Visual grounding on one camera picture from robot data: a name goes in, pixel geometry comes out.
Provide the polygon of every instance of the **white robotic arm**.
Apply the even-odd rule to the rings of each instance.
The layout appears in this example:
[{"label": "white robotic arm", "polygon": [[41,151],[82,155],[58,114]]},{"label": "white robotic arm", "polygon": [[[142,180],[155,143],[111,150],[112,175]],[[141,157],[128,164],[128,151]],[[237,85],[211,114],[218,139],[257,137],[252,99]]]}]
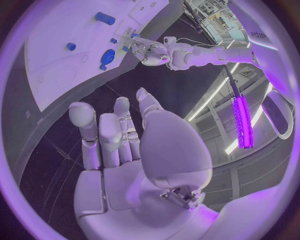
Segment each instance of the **white robotic arm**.
[{"label": "white robotic arm", "polygon": [[186,70],[191,66],[204,66],[208,63],[224,65],[232,63],[248,63],[260,67],[251,47],[222,46],[205,48],[179,43],[173,36],[163,39],[164,43],[151,41],[141,37],[133,37],[132,53],[146,66],[166,64],[171,70]]}]

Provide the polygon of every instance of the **blue object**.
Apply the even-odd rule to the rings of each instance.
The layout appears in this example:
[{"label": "blue object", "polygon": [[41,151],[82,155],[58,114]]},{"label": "blue object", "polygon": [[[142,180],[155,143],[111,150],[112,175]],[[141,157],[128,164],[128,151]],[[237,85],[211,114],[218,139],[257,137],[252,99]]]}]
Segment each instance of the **blue object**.
[{"label": "blue object", "polygon": [[118,42],[117,42],[117,39],[114,39],[114,38],[112,38],[112,39],[110,40],[110,42],[113,43],[113,44],[117,44],[117,43],[118,43]]},{"label": "blue object", "polygon": [[106,15],[102,12],[98,12],[95,16],[95,19],[108,25],[113,25],[116,21],[113,16]]},{"label": "blue object", "polygon": [[70,51],[74,51],[76,48],[76,45],[74,43],[68,43],[66,45],[67,49],[69,49]]},{"label": "blue object", "polygon": [[106,65],[110,64],[115,59],[116,52],[113,49],[108,49],[101,57],[101,70],[105,71],[107,69]]},{"label": "blue object", "polygon": [[125,52],[129,52],[129,48],[128,48],[127,46],[124,46],[122,49],[123,49],[123,51],[125,51]]},{"label": "blue object", "polygon": [[132,33],[132,34],[131,34],[131,38],[133,38],[133,37],[141,37],[141,35],[139,35],[139,34],[137,34],[137,33]]}]

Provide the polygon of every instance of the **robotic hand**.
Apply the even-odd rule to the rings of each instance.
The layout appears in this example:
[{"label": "robotic hand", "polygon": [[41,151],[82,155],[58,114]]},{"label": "robotic hand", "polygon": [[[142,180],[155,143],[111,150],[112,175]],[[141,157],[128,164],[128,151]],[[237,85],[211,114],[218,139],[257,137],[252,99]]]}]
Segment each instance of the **robotic hand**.
[{"label": "robotic hand", "polygon": [[232,63],[249,63],[260,67],[251,47],[222,46],[205,48],[179,43],[174,36],[163,38],[163,44],[141,37],[133,37],[132,53],[146,66],[166,64],[171,70],[186,70],[191,66],[204,66],[208,63],[224,65]]}]

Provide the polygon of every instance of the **purple led strip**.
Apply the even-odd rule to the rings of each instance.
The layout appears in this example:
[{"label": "purple led strip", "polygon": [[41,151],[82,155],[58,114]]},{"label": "purple led strip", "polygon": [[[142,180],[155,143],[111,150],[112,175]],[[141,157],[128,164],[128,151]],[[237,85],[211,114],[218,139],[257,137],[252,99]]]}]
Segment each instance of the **purple led strip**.
[{"label": "purple led strip", "polygon": [[248,105],[247,105],[245,96],[243,94],[241,94],[241,99],[242,99],[242,103],[243,103],[243,106],[244,106],[245,115],[246,115],[246,119],[247,119],[249,142],[250,142],[249,147],[253,148],[253,146],[254,146],[253,130],[252,130],[252,125],[251,125],[251,118],[250,118],[250,114],[249,114],[249,109],[248,109]]},{"label": "purple led strip", "polygon": [[235,118],[238,148],[242,149],[242,148],[244,148],[242,119],[241,119],[240,109],[238,106],[238,101],[236,98],[232,102],[232,108],[233,108],[234,118]]}]

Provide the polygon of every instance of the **white panel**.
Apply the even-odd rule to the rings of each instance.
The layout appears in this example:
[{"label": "white panel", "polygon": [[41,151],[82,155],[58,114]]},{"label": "white panel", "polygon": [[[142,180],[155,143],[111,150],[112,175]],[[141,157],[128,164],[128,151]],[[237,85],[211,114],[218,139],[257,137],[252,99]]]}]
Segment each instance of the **white panel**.
[{"label": "white panel", "polygon": [[[142,14],[133,14],[135,7],[142,3]],[[43,111],[70,89],[103,73],[99,67],[106,50],[115,51],[114,61],[106,65],[106,71],[117,68],[126,54],[123,46],[131,44],[131,33],[134,30],[140,33],[169,1],[157,1],[154,7],[152,3],[149,0],[63,0],[49,11],[25,44],[27,78],[38,108]],[[108,25],[95,20],[98,12],[114,17],[115,23]],[[111,43],[111,38],[118,43]],[[76,44],[76,49],[68,50],[68,43]]]}]

